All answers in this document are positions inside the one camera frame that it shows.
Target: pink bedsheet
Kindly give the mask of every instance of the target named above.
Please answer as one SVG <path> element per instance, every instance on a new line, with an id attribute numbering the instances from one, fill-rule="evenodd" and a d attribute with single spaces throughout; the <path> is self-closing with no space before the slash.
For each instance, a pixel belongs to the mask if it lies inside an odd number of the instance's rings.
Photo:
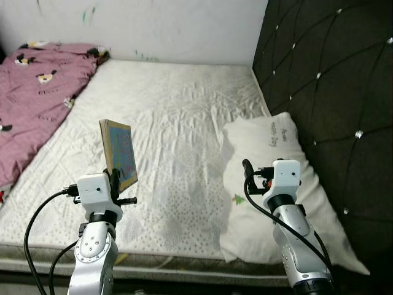
<path id="1" fill-rule="evenodd" d="M 16 182 L 108 56 L 91 44 L 22 47 L 0 65 L 0 192 Z"/>

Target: wire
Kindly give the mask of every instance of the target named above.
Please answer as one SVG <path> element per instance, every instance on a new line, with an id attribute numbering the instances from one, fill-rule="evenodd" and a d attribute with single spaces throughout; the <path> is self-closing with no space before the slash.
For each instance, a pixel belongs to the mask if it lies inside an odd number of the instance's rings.
<path id="1" fill-rule="evenodd" d="M 67 248 L 64 248 L 63 250 L 61 250 L 61 252 L 58 254 L 58 256 L 56 256 L 55 260 L 52 262 L 52 265 L 50 266 L 50 270 L 49 270 L 49 292 L 50 292 L 50 295 L 55 295 L 55 288 L 53 287 L 53 273 L 55 272 L 56 263 L 60 260 L 60 258 L 67 251 L 69 251 L 72 247 L 74 247 L 77 242 L 78 242 L 78 240 L 76 240 L 74 243 L 69 245 Z"/>
<path id="2" fill-rule="evenodd" d="M 267 212 L 265 209 L 263 209 L 261 206 L 258 206 L 258 204 L 256 204 L 250 197 L 250 195 L 248 194 L 247 191 L 247 187 L 248 187 L 248 182 L 251 180 L 251 178 L 253 178 L 255 175 L 260 175 L 260 173 L 257 172 L 253 172 L 252 174 L 250 174 L 249 176 L 247 176 L 246 180 L 244 181 L 244 193 L 246 195 L 246 198 L 248 199 L 248 201 L 251 203 L 252 206 L 254 206 L 257 210 L 261 211 L 264 215 L 268 216 L 270 219 L 272 219 L 273 221 L 275 221 L 276 223 L 278 223 L 280 226 L 284 227 L 286 230 L 288 230 L 291 234 L 293 234 L 295 237 L 297 237 L 300 241 L 302 241 L 311 251 L 313 251 L 316 256 L 318 256 L 318 258 L 325 264 L 325 266 L 328 268 L 330 274 L 333 276 L 333 271 L 332 271 L 332 266 L 331 264 L 329 264 L 327 262 L 327 260 L 325 259 L 325 257 L 321 254 L 321 252 L 315 248 L 315 246 L 313 244 L 311 244 L 309 241 L 307 241 L 307 239 L 305 239 L 302 235 L 300 235 L 296 230 L 294 230 L 293 228 L 291 228 L 288 224 L 286 224 L 285 222 L 281 221 L 279 218 L 275 217 L 273 214 Z"/>
<path id="3" fill-rule="evenodd" d="M 44 289 L 44 287 L 38 277 L 37 270 L 33 264 L 33 260 L 31 259 L 29 245 L 28 245 L 29 234 L 30 234 L 31 227 L 33 226 L 34 220 L 36 220 L 38 213 L 40 213 L 40 211 L 43 209 L 43 207 L 45 207 L 45 205 L 48 204 L 51 200 L 53 200 L 55 197 L 57 197 L 59 195 L 63 195 L 63 194 L 67 194 L 66 190 L 63 190 L 61 192 L 57 192 L 54 195 L 51 195 L 44 203 L 42 203 L 40 205 L 40 207 L 38 207 L 36 212 L 34 212 L 33 217 L 30 219 L 29 224 L 27 225 L 26 232 L 25 232 L 25 239 L 23 240 L 23 248 L 25 249 L 26 260 L 29 264 L 31 273 L 34 277 L 34 281 L 36 282 L 36 285 L 37 285 L 38 290 L 41 293 L 41 295 L 47 295 L 47 293 L 45 292 L 45 289 Z"/>
<path id="4" fill-rule="evenodd" d="M 320 236 L 318 235 L 318 233 L 315 230 L 314 230 L 314 235 L 315 235 L 316 239 L 318 240 L 319 245 L 322 248 L 322 252 L 324 253 L 326 262 L 329 264 L 329 266 L 332 266 L 332 263 L 330 262 L 329 254 L 327 252 L 324 242 L 322 241 L 322 239 L 320 238 Z"/>

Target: book cover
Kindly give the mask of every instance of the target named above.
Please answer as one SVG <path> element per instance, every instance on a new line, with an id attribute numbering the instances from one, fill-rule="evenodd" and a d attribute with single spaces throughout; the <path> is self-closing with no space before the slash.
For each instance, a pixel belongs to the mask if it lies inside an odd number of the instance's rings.
<path id="1" fill-rule="evenodd" d="M 120 192 L 138 181 L 131 127 L 111 120 L 100 120 L 105 160 L 109 174 L 114 168 L 120 171 Z"/>

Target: pillow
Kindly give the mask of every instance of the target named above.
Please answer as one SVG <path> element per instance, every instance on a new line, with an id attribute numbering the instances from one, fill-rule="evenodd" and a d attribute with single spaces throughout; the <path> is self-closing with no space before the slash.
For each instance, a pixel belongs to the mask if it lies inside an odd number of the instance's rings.
<path id="1" fill-rule="evenodd" d="M 221 141 L 226 202 L 231 202 L 228 222 L 220 234 L 220 248 L 227 262 L 240 258 L 261 264 L 281 263 L 279 246 L 273 238 L 272 220 L 249 204 L 244 195 L 241 162 L 249 159 L 256 170 L 270 167 L 274 160 L 283 158 L 300 162 L 302 184 L 297 191 L 297 203 L 304 205 L 307 219 L 324 242 L 332 264 L 370 274 L 356 258 L 317 174 L 309 165 L 289 113 L 251 120 L 239 117 L 224 126 Z M 261 187 L 259 180 L 255 178 L 257 186 Z M 251 197 L 262 206 L 261 195 Z"/>

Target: black headboard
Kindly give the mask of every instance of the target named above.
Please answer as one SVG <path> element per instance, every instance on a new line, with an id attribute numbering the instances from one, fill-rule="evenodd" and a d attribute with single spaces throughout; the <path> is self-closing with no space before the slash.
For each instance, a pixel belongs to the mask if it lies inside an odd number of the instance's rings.
<path id="1" fill-rule="evenodd" d="M 392 24 L 391 0 L 270 0 L 253 65 L 372 274 L 392 269 Z"/>

